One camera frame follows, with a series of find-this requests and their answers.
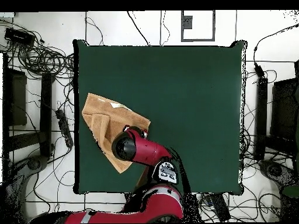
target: folded towel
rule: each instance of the folded towel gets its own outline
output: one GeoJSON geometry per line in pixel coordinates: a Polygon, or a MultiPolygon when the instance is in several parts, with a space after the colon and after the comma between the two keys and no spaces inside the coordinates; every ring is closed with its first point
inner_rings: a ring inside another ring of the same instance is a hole
{"type": "Polygon", "coordinates": [[[133,112],[116,101],[88,93],[82,110],[82,116],[92,135],[115,169],[122,173],[132,162],[118,160],[112,153],[111,145],[115,137],[123,131],[125,125],[134,125],[148,130],[150,120],[133,112]]]}

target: black frame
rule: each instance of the black frame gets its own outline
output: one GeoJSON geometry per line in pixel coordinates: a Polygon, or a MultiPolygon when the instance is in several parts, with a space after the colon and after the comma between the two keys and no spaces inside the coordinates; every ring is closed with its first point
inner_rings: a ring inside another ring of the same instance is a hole
{"type": "Polygon", "coordinates": [[[184,11],[181,11],[181,31],[180,31],[180,41],[181,42],[195,42],[195,41],[215,41],[215,31],[216,31],[216,10],[213,11],[213,30],[212,38],[184,38],[184,29],[192,29],[192,19],[193,16],[185,16],[184,11]]]}
{"type": "MultiPolygon", "coordinates": [[[[299,86],[299,60],[294,63],[295,78],[285,80],[297,83],[299,86]]],[[[256,91],[256,115],[255,115],[255,138],[253,158],[255,160],[263,160],[266,147],[282,151],[290,156],[295,156],[298,152],[296,140],[287,140],[274,135],[266,135],[267,128],[267,78],[259,78],[256,91]]]]}
{"type": "Polygon", "coordinates": [[[14,135],[9,137],[7,151],[15,151],[33,144],[40,144],[40,155],[48,159],[51,156],[52,136],[52,83],[55,77],[51,73],[44,73],[41,77],[41,105],[40,105],[40,131],[14,135]]]}

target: power cord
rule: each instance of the power cord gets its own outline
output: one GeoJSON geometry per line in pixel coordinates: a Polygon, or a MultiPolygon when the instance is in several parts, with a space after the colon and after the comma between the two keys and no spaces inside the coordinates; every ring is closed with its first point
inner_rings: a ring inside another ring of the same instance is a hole
{"type": "Polygon", "coordinates": [[[256,44],[256,46],[255,46],[255,48],[254,48],[254,52],[253,52],[253,61],[254,61],[254,63],[255,63],[255,67],[258,67],[258,64],[255,62],[255,52],[256,52],[256,50],[258,49],[258,45],[259,45],[259,43],[260,43],[262,40],[266,39],[266,38],[269,38],[269,37],[274,36],[274,35],[279,34],[279,33],[283,33],[284,31],[287,31],[287,30],[291,30],[291,29],[293,29],[293,28],[295,28],[295,27],[299,27],[299,23],[297,23],[297,24],[295,24],[295,25],[293,25],[293,26],[290,26],[290,27],[286,27],[286,28],[284,28],[284,29],[281,29],[281,30],[277,31],[276,33],[270,34],[270,35],[268,35],[268,36],[266,36],[266,37],[260,39],[259,42],[256,44]]]}
{"type": "Polygon", "coordinates": [[[101,45],[101,43],[103,43],[103,46],[104,46],[103,34],[102,34],[102,31],[100,30],[100,28],[98,28],[98,26],[96,25],[96,23],[95,23],[90,17],[86,17],[86,18],[85,18],[85,22],[86,22],[87,24],[91,25],[91,26],[96,27],[96,28],[99,30],[100,35],[102,36],[102,39],[101,39],[101,41],[100,41],[99,46],[101,45]],[[89,23],[89,22],[87,21],[87,19],[90,19],[90,20],[92,21],[93,24],[89,23]]]}
{"type": "Polygon", "coordinates": [[[163,17],[162,24],[163,24],[164,28],[166,28],[167,31],[168,31],[168,38],[167,38],[167,41],[164,41],[164,42],[163,42],[162,46],[164,46],[164,44],[165,44],[166,42],[168,42],[168,40],[169,40],[169,38],[170,38],[170,36],[171,36],[170,31],[168,30],[168,28],[165,26],[165,23],[164,23],[165,15],[166,15],[166,11],[164,12],[164,17],[163,17]]]}
{"type": "Polygon", "coordinates": [[[139,28],[136,26],[135,21],[133,20],[132,16],[130,15],[130,13],[127,11],[128,16],[130,17],[130,19],[132,20],[134,26],[136,27],[137,31],[140,33],[140,35],[143,37],[143,39],[145,40],[145,42],[147,43],[147,46],[149,46],[147,39],[143,36],[143,34],[140,32],[139,28]]]}

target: white tile floor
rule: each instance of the white tile floor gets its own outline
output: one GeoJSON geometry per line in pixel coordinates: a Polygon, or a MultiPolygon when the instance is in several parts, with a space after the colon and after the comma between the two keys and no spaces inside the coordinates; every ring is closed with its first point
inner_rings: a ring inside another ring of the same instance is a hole
{"type": "MultiPolygon", "coordinates": [[[[130,12],[136,25],[140,28],[143,35],[146,37],[151,45],[159,45],[160,39],[160,11],[144,11],[144,12],[130,12]]],[[[18,13],[13,19],[13,22],[40,33],[42,39],[45,41],[45,46],[57,47],[63,50],[66,55],[73,53],[72,41],[73,39],[86,39],[90,45],[99,45],[102,40],[102,35],[99,30],[89,24],[85,25],[85,15],[91,18],[95,24],[100,28],[103,35],[103,42],[107,46],[131,45],[131,46],[145,46],[146,43],[141,35],[134,27],[127,12],[39,12],[39,13],[18,13]]],[[[296,16],[288,15],[287,11],[283,10],[217,10],[216,11],[216,33],[215,42],[195,42],[182,43],[180,42],[180,11],[162,11],[162,19],[164,19],[164,26],[162,27],[161,43],[167,41],[165,46],[230,46],[235,40],[246,40],[248,42],[248,49],[246,51],[246,70],[253,72],[253,48],[258,40],[262,37],[272,34],[282,28],[291,26],[297,23],[296,16]]],[[[5,43],[3,40],[5,27],[0,26],[0,44],[5,43]]],[[[263,40],[256,52],[256,60],[261,61],[259,64],[264,70],[275,70],[277,72],[277,81],[294,77],[294,64],[292,62],[299,60],[299,49],[297,40],[299,38],[299,29],[293,29],[280,33],[274,37],[263,40]]],[[[18,65],[18,60],[14,59],[14,66],[18,65]]],[[[250,112],[255,108],[255,92],[257,79],[253,76],[247,80],[246,83],[246,103],[245,113],[250,112]]],[[[269,81],[275,79],[275,74],[269,71],[269,81]]],[[[62,84],[67,84],[67,79],[61,79],[62,84]]],[[[269,84],[269,101],[270,92],[273,84],[269,84]]],[[[39,97],[33,95],[40,94],[40,82],[29,79],[27,81],[27,102],[38,101],[39,97]]],[[[65,96],[63,94],[63,87],[55,81],[53,83],[53,108],[57,108],[57,102],[63,101],[65,96]]],[[[271,104],[269,104],[268,117],[270,117],[271,104]]],[[[34,103],[27,104],[27,111],[31,112],[31,118],[34,125],[39,129],[39,109],[34,103]]],[[[73,119],[74,114],[72,107],[66,109],[68,118],[73,119]]],[[[253,134],[254,112],[245,117],[245,126],[249,128],[249,132],[253,134]]],[[[74,129],[73,121],[70,130],[74,129]]],[[[30,122],[24,127],[14,127],[11,135],[21,134],[25,131],[32,131],[30,122]]],[[[61,136],[57,119],[53,117],[53,143],[61,136]]],[[[16,150],[11,153],[11,159],[15,162],[25,158],[31,151],[38,146],[33,145],[24,149],[16,150]]],[[[64,154],[67,151],[64,140],[61,138],[57,141],[56,157],[64,154]]],[[[89,193],[86,196],[76,195],[72,191],[72,186],[60,185],[57,194],[58,180],[55,178],[53,166],[59,167],[55,170],[58,179],[61,179],[63,174],[69,170],[74,170],[74,150],[63,160],[55,161],[54,164],[47,166],[45,170],[40,173],[39,183],[43,181],[49,174],[51,174],[45,182],[37,187],[38,195],[45,200],[51,201],[51,212],[54,210],[57,201],[60,202],[60,211],[81,211],[85,208],[92,208],[101,211],[119,211],[125,202],[123,194],[106,194],[106,193],[89,193]]],[[[27,186],[26,193],[32,191],[33,184],[36,181],[36,176],[33,176],[27,186]]],[[[74,172],[67,173],[61,180],[64,184],[72,185],[74,183],[74,172]]],[[[230,210],[231,215],[237,218],[248,218],[248,215],[255,217],[259,212],[257,211],[255,197],[263,193],[275,193],[278,195],[275,184],[264,178],[258,170],[248,168],[244,171],[243,184],[245,192],[241,196],[230,196],[230,210]],[[240,204],[245,200],[250,200],[243,203],[240,208],[234,208],[236,204],[240,204]]],[[[34,217],[42,212],[48,210],[48,206],[41,202],[33,193],[27,197],[27,211],[29,216],[34,217]]],[[[274,205],[280,206],[280,203],[275,197],[264,197],[262,202],[266,207],[274,205]]],[[[267,221],[276,221],[277,218],[271,212],[264,213],[263,216],[267,221]]],[[[203,219],[208,219],[205,214],[202,214],[203,219]]],[[[262,221],[260,215],[256,221],[262,221]]]]}

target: tangled wires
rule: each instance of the tangled wires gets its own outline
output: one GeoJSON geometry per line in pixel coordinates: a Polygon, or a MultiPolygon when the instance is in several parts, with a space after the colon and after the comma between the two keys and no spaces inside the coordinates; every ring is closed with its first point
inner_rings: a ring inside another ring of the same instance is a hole
{"type": "Polygon", "coordinates": [[[14,57],[17,57],[21,66],[16,66],[20,69],[25,69],[28,71],[30,76],[31,73],[41,76],[43,73],[52,73],[55,77],[58,78],[66,78],[61,77],[67,74],[67,78],[72,78],[73,70],[74,70],[74,55],[70,54],[66,56],[63,50],[55,48],[55,47],[45,47],[44,41],[41,38],[41,35],[35,31],[28,31],[24,27],[20,27],[15,23],[10,23],[5,20],[0,20],[0,26],[9,27],[7,24],[14,25],[18,27],[18,31],[24,32],[34,36],[34,44],[33,46],[22,45],[18,43],[13,43],[8,41],[8,45],[0,45],[2,51],[4,52],[12,52],[12,58],[9,61],[11,63],[14,57]]]}

